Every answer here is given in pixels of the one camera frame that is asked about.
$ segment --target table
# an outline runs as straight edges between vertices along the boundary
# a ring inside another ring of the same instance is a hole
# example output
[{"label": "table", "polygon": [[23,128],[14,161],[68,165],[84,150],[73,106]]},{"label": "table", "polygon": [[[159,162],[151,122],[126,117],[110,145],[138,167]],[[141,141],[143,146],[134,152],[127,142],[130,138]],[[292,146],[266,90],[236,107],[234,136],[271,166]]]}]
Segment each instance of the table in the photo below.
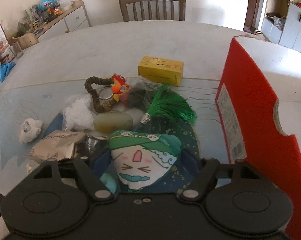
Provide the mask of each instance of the table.
[{"label": "table", "polygon": [[[86,78],[109,77],[114,72],[135,77],[145,55],[185,62],[185,79],[175,90],[198,115],[200,156],[226,163],[214,99],[230,40],[244,34],[178,21],[127,22],[79,30],[26,49],[0,84],[0,192],[6,195],[26,176],[26,163],[31,161],[24,156],[42,137],[43,133],[32,143],[19,143],[20,125],[26,118],[43,120],[45,130],[70,95],[86,93]],[[0,220],[0,239],[5,233]]]}]

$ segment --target soap bar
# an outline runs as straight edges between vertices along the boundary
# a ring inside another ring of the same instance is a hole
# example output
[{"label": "soap bar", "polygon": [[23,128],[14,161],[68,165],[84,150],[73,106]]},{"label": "soap bar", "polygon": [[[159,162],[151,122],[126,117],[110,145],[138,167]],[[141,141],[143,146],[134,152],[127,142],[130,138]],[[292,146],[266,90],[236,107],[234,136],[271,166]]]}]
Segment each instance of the soap bar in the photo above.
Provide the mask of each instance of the soap bar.
[{"label": "soap bar", "polygon": [[132,124],[132,117],[125,113],[98,114],[94,119],[95,130],[105,134],[117,130],[130,130]]}]

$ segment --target yellow box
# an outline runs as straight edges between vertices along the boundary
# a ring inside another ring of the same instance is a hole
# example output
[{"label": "yellow box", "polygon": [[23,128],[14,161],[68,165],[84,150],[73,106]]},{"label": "yellow box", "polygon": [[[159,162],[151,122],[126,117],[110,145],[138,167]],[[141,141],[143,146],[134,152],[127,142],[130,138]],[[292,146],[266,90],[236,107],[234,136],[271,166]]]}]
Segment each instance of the yellow box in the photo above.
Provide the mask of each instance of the yellow box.
[{"label": "yellow box", "polygon": [[183,68],[181,61],[145,56],[138,65],[138,73],[153,82],[179,86]]}]

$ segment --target green headband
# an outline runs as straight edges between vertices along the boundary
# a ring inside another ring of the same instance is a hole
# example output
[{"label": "green headband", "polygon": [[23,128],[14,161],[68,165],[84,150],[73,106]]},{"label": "green headband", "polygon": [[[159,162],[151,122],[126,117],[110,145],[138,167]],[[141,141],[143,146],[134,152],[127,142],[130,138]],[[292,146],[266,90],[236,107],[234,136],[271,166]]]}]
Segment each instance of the green headband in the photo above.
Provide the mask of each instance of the green headband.
[{"label": "green headband", "polygon": [[181,151],[180,140],[169,134],[146,134],[120,130],[114,132],[109,139],[111,150],[135,145],[140,145],[147,150],[168,152],[174,157],[178,157]]}]

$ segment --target closed eye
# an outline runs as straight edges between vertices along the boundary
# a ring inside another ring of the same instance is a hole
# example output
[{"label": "closed eye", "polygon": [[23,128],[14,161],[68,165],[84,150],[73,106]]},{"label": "closed eye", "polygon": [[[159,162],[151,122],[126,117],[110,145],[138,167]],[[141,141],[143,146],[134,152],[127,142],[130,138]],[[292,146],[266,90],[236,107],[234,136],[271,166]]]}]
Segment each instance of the closed eye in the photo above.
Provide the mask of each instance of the closed eye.
[{"label": "closed eye", "polygon": [[122,170],[123,171],[132,169],[132,166],[129,166],[129,165],[125,164],[125,163],[123,165],[125,165],[125,166],[122,166]]},{"label": "closed eye", "polygon": [[147,167],[140,167],[140,168],[138,168],[138,170],[143,171],[145,173],[149,173],[151,170],[147,169],[147,168],[149,168],[149,166],[147,166]]}]

